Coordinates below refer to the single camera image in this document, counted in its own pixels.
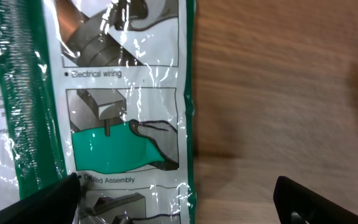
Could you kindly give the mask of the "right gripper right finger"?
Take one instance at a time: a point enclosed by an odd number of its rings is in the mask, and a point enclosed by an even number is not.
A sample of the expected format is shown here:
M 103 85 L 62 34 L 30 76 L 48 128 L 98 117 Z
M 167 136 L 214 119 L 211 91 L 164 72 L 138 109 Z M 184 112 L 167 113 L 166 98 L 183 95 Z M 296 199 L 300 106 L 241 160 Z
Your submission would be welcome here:
M 273 201 L 281 224 L 358 223 L 358 215 L 285 176 L 277 179 Z

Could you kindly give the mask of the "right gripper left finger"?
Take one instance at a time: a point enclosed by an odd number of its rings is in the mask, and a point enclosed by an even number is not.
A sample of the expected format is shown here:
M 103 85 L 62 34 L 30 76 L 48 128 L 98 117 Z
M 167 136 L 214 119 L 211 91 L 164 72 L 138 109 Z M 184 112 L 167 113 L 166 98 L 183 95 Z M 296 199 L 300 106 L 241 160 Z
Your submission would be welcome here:
M 76 173 L 0 211 L 0 224 L 72 223 L 80 202 Z

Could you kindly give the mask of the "green 3M package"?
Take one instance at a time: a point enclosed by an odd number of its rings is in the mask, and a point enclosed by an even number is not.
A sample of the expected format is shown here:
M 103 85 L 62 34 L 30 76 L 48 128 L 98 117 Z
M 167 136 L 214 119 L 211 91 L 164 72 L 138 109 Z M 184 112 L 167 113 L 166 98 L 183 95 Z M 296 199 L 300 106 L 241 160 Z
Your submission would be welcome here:
M 72 223 L 194 223 L 196 2 L 0 0 L 0 211 L 72 173 Z

